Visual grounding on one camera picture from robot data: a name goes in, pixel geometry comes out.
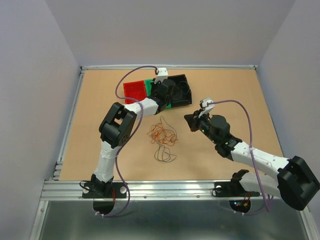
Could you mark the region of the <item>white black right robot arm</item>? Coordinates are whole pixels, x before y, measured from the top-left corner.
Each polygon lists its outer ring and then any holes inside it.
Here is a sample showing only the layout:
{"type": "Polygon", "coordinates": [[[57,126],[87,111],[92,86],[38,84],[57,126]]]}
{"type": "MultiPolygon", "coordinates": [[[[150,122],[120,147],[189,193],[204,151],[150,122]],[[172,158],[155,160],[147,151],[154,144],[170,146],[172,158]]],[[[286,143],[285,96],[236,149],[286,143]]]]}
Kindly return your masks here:
{"type": "Polygon", "coordinates": [[[192,132],[202,132],[217,153],[233,162],[257,169],[242,169],[233,174],[230,190],[234,195],[257,192],[281,198],[291,208],[302,211],[320,190],[320,182],[305,160],[285,158],[254,147],[230,133],[230,124],[221,115],[201,114],[199,110],[184,116],[192,132]]]}

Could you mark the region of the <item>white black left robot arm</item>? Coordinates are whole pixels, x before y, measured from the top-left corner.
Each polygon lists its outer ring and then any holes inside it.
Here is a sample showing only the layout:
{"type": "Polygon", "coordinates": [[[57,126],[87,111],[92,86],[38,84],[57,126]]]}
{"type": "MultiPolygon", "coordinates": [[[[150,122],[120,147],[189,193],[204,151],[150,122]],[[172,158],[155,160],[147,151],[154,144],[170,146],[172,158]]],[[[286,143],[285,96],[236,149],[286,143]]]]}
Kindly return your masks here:
{"type": "Polygon", "coordinates": [[[175,82],[164,79],[155,85],[151,95],[138,101],[130,97],[131,104],[115,102],[99,126],[101,150],[97,168],[91,176],[94,191],[100,197],[111,193],[111,182],[114,178],[114,166],[120,149],[130,140],[133,127],[142,118],[157,115],[171,103],[175,82]]]}

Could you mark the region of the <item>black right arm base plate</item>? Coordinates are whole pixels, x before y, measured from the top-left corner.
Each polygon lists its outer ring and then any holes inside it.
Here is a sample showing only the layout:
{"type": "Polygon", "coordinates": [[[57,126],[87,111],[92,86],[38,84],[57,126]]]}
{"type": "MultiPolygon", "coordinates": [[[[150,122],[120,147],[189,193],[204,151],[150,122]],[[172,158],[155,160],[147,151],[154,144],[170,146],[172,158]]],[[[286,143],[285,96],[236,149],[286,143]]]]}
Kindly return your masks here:
{"type": "Polygon", "coordinates": [[[214,183],[214,188],[211,194],[217,198],[232,198],[232,197],[259,197],[260,193],[256,191],[246,191],[238,182],[232,181],[217,181],[214,183]]]}

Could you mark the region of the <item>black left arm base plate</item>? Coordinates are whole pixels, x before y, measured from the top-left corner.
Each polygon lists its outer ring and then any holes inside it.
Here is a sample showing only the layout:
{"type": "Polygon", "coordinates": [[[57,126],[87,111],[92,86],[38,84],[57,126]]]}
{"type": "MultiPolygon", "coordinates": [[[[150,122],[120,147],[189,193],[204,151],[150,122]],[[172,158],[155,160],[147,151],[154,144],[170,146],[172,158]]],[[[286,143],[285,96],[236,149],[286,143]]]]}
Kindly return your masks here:
{"type": "Polygon", "coordinates": [[[81,181],[82,198],[84,199],[125,199],[127,188],[122,182],[108,182],[94,185],[91,181],[81,181]]]}

